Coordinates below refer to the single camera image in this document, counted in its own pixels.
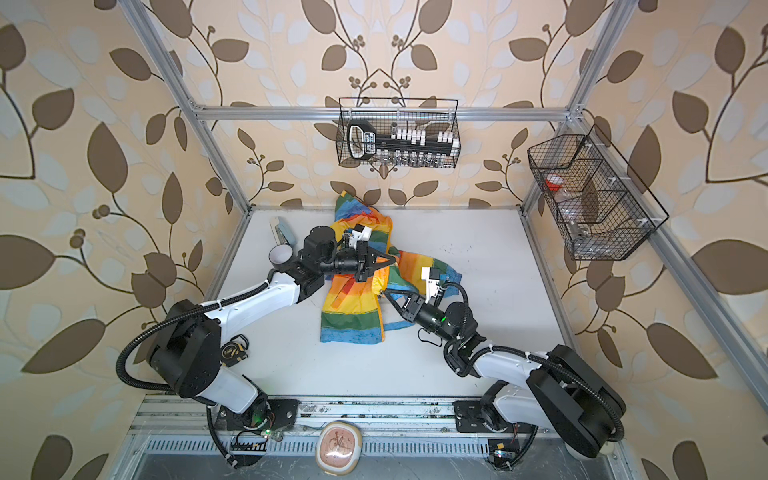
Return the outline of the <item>rainbow striped jacket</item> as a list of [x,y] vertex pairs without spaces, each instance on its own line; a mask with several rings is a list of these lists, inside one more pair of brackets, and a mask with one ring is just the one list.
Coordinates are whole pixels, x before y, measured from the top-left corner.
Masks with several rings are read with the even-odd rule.
[[361,225],[371,230],[369,244],[376,250],[394,256],[396,263],[377,271],[364,282],[352,275],[334,275],[320,316],[322,343],[341,342],[375,345],[389,331],[406,329],[412,324],[400,317],[390,321],[383,317],[379,294],[386,288],[400,293],[427,293],[427,283],[421,278],[422,269],[438,270],[441,280],[459,283],[462,275],[447,263],[426,255],[399,250],[391,245],[393,222],[376,208],[365,205],[353,194],[344,191],[336,200],[335,222],[331,228],[336,238]]

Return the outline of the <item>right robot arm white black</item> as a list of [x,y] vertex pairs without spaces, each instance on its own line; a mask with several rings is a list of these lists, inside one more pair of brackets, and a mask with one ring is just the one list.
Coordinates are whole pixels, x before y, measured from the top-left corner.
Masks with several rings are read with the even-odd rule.
[[486,429],[503,431],[516,423],[551,428],[587,458],[624,439],[624,400],[572,348],[558,344],[535,353],[493,344],[478,333],[465,288],[445,286],[460,294],[446,308],[440,296],[393,289],[382,295],[403,320],[440,338],[443,359],[456,376],[493,380],[480,400]]

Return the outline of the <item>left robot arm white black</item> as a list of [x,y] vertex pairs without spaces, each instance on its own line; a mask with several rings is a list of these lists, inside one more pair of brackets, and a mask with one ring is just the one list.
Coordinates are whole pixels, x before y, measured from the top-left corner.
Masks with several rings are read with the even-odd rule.
[[367,227],[338,236],[329,226],[317,226],[300,250],[289,244],[273,247],[272,268],[263,282],[219,300],[181,304],[176,314],[126,345],[116,360],[117,377],[137,389],[246,412],[260,390],[223,365],[222,347],[261,318],[310,298],[329,276],[364,284],[394,265],[395,257],[371,246],[369,238]]

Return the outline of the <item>black tape roll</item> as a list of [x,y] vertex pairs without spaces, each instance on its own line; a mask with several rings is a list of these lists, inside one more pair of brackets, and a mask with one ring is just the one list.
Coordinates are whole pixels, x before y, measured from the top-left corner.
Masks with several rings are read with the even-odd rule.
[[269,251],[268,259],[275,271],[286,272],[295,266],[296,254],[290,244],[279,244]]

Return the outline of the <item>pink round timer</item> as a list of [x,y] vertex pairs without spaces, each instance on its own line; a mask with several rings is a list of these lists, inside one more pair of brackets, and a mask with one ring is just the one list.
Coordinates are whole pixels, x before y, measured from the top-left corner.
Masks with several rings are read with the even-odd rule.
[[318,438],[315,460],[329,475],[344,476],[351,473],[361,457],[363,436],[359,428],[341,421],[326,425]]

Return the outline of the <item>yellow black tape measure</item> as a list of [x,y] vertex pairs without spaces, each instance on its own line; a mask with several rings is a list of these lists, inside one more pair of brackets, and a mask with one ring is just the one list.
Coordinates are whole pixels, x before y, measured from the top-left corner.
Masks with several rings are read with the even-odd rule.
[[248,358],[250,342],[243,334],[238,334],[227,341],[220,349],[220,362],[232,367]]

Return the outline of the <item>black socket set rail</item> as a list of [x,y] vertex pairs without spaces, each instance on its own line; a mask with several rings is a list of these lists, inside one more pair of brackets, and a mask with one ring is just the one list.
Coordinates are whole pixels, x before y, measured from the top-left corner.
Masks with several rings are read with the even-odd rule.
[[427,129],[390,124],[375,127],[367,120],[352,120],[343,130],[342,146],[355,160],[405,161],[457,159],[460,138],[452,131],[428,134]]

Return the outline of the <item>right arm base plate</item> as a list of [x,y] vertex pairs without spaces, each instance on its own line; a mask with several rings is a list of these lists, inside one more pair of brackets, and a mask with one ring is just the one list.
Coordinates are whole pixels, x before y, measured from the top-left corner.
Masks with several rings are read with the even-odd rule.
[[511,435],[530,434],[536,429],[528,423],[508,422],[492,403],[481,400],[457,400],[453,402],[453,409],[456,430],[459,433]]

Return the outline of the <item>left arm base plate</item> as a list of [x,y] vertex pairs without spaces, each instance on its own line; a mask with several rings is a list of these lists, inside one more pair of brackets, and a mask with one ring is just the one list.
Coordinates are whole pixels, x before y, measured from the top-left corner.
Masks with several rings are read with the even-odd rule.
[[224,408],[219,420],[227,431],[274,430],[290,427],[298,417],[300,401],[294,398],[268,398],[256,400],[243,413],[233,413]]

